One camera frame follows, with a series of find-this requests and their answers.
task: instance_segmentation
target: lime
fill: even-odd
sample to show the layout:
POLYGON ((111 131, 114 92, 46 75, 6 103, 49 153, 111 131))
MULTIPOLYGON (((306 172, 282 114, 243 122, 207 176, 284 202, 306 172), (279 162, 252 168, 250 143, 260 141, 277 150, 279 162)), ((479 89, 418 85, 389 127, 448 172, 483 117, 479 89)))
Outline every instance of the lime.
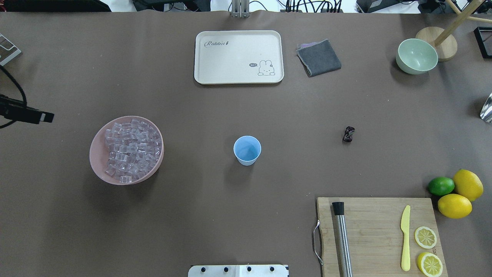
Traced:
POLYGON ((460 169, 453 177, 456 193, 468 198, 471 202, 479 198, 484 192, 484 186, 478 176, 468 170, 460 169))
POLYGON ((429 189, 430 193, 438 196, 443 196, 446 194, 450 194, 455 189, 455 183, 451 178, 437 177, 429 182, 429 186, 427 188, 429 189))
POLYGON ((439 277, 442 274, 441 259, 430 252, 421 253, 417 257, 417 266, 427 277, 439 277))
POLYGON ((420 247, 431 249, 437 244, 437 236, 431 228, 420 226, 415 230, 415 241, 420 247))
POLYGON ((439 211, 449 218, 462 218, 471 213, 471 202, 465 196, 448 194, 437 201, 439 211))

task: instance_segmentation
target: blue cup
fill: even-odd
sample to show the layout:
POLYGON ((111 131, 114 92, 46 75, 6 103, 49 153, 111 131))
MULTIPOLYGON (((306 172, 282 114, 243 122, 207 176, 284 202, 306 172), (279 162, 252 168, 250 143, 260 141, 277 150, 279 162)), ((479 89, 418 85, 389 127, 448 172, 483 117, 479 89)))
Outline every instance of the blue cup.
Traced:
POLYGON ((234 143, 234 155, 243 166, 254 164, 260 156, 261 144, 252 136, 243 136, 234 143))

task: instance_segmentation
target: green bowl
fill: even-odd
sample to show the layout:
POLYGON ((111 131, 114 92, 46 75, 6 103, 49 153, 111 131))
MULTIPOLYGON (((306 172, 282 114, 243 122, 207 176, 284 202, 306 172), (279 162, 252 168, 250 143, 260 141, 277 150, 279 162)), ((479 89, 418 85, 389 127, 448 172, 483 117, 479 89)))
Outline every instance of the green bowl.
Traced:
POLYGON ((434 47, 421 39, 409 38, 398 46, 397 64, 408 74, 425 73, 434 68, 437 61, 434 47))

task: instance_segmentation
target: gray folded cloth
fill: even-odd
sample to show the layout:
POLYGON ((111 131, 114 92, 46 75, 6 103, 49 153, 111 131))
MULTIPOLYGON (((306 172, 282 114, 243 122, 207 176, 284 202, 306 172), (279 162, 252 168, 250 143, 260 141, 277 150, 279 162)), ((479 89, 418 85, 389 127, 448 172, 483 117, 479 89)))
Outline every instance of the gray folded cloth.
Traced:
POLYGON ((311 77, 341 68, 340 60, 327 39, 301 44, 297 55, 311 77))

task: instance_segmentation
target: bowl of ice cubes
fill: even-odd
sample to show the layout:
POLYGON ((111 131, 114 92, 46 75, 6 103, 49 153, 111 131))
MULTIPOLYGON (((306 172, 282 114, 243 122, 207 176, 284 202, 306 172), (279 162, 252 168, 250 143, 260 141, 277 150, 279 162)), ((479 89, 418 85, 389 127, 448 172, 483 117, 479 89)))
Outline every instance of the bowl of ice cubes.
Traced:
POLYGON ((145 181, 157 171, 163 156, 159 128, 140 116, 110 121, 97 132, 89 150, 94 173, 114 185, 145 181))

